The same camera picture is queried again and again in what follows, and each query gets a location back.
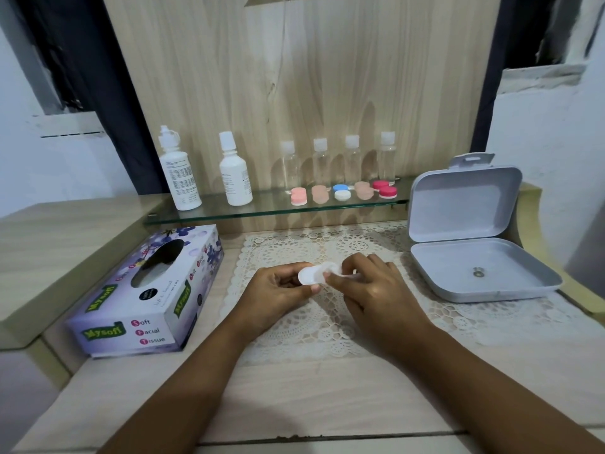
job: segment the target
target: person's left hand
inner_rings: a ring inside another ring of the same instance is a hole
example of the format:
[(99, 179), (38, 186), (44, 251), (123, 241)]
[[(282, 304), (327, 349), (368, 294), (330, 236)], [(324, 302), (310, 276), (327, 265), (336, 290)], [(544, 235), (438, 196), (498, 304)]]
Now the person's left hand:
[(298, 273), (312, 263), (262, 267), (248, 283), (225, 322), (237, 330), (240, 339), (252, 342), (276, 321), (320, 292), (319, 285), (301, 285)]

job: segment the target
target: white lace placemat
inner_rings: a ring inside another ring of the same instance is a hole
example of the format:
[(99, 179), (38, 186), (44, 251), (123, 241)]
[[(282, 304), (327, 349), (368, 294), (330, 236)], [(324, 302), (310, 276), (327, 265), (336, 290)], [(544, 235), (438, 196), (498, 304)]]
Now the white lace placemat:
[[(416, 270), (405, 221), (268, 232), (248, 236), (239, 255), (220, 320), (231, 311), (256, 270), (292, 263), (340, 263), (355, 252), (393, 261), (422, 309), (438, 327), (467, 347), (605, 336), (596, 321), (561, 295), (496, 303), (442, 301)], [(240, 364), (283, 363), (370, 355), (343, 296), (325, 286), (305, 306), (287, 314), (244, 352)]]

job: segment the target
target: glass shelf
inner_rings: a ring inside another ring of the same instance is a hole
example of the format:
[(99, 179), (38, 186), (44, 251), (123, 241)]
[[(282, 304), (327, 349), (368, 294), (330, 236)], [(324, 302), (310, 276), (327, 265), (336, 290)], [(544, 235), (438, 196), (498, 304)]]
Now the glass shelf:
[(224, 193), (201, 196), (202, 204), (193, 210), (178, 211), (172, 201), (162, 205), (147, 215), (145, 224), (171, 224), (189, 223), (191, 221), (216, 221), (226, 218), (258, 217), (261, 215), (280, 215), (282, 213), (319, 212), (322, 210), (351, 209), (356, 207), (377, 207), (384, 205), (405, 204), (410, 198), (410, 189), (413, 178), (402, 178), (395, 182), (397, 197), (382, 199), (378, 193), (369, 200), (357, 198), (355, 191), (351, 191), (351, 199), (340, 202), (334, 199), (331, 190), (330, 199), (325, 204), (316, 204), (311, 196), (311, 188), (307, 188), (307, 204), (294, 206), (290, 203), (290, 195), (282, 189), (269, 189), (253, 191), (252, 202), (239, 207), (227, 204)]

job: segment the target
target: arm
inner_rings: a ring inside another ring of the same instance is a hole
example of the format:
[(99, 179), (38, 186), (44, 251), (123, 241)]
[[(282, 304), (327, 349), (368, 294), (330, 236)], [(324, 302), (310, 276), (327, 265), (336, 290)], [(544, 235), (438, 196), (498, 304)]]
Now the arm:
[(563, 413), (433, 326), (393, 263), (356, 253), (344, 274), (324, 274), (344, 294), (354, 320), (417, 374), (487, 452), (605, 453), (605, 445)]
[(220, 404), (246, 346), (320, 287), (300, 286), (311, 263), (259, 269), (225, 320), (98, 454), (190, 453)]

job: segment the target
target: black round label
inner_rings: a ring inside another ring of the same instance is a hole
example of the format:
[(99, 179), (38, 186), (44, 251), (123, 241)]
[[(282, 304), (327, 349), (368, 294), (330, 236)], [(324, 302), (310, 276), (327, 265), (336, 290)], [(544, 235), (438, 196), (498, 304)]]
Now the black round label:
[(143, 293), (139, 295), (139, 299), (142, 301), (150, 300), (155, 295), (157, 295), (157, 290), (155, 288), (150, 288), (149, 290), (145, 290)]

